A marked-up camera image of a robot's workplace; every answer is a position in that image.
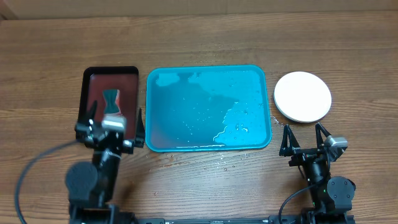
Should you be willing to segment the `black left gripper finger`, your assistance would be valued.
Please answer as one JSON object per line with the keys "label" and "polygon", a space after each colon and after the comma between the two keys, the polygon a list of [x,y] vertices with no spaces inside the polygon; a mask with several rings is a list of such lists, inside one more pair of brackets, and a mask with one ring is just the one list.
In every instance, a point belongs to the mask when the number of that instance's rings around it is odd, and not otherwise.
{"label": "black left gripper finger", "polygon": [[139,108],[136,118],[136,132],[134,138],[134,146],[144,147],[145,139],[146,139],[146,131],[142,119],[142,109]]}
{"label": "black left gripper finger", "polygon": [[91,105],[91,108],[83,115],[81,119],[81,124],[88,126],[91,124],[91,121],[94,121],[96,109],[97,109],[97,101],[95,100]]}

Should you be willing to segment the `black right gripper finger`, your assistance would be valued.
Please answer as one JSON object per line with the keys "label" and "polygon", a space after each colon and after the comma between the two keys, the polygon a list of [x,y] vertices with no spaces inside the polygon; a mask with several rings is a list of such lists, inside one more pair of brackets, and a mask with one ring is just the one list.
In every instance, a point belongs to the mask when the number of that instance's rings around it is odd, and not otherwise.
{"label": "black right gripper finger", "polygon": [[284,126],[284,132],[282,136],[282,142],[280,146],[279,156],[293,156],[300,150],[300,145],[297,142],[290,126],[286,124]]}
{"label": "black right gripper finger", "polygon": [[321,123],[317,123],[315,125],[315,134],[317,140],[317,148],[320,149],[324,145],[323,137],[328,137],[331,134],[325,129],[325,127]]}

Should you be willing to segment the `green red sponge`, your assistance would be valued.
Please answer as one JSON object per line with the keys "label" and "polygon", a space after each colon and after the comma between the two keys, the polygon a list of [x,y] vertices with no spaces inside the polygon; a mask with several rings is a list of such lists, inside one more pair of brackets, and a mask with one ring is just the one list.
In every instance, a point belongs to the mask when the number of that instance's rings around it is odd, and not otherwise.
{"label": "green red sponge", "polygon": [[119,90],[104,90],[103,96],[105,100],[104,114],[122,115],[119,105]]}

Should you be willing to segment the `pink white plate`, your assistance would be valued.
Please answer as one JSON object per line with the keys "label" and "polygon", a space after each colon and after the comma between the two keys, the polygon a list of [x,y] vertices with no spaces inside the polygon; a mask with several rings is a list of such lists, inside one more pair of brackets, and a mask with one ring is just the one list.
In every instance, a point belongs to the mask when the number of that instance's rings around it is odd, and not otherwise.
{"label": "pink white plate", "polygon": [[326,83],[309,72],[290,72],[276,83],[274,102],[288,119],[312,123],[330,110],[332,97]]}

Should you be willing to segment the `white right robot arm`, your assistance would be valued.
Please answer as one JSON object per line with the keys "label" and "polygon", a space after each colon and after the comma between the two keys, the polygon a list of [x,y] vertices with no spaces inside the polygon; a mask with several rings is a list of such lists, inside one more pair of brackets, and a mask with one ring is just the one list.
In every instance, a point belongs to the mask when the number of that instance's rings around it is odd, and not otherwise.
{"label": "white right robot arm", "polygon": [[[356,185],[342,176],[333,177],[331,163],[345,152],[348,141],[343,136],[330,134],[321,123],[315,125],[317,146],[302,149],[289,125],[284,126],[279,155],[290,157],[289,166],[297,167],[307,187],[290,195],[279,208],[279,223],[354,223],[352,209]],[[310,192],[312,208],[304,208],[295,218],[284,218],[282,212],[296,196]]]}

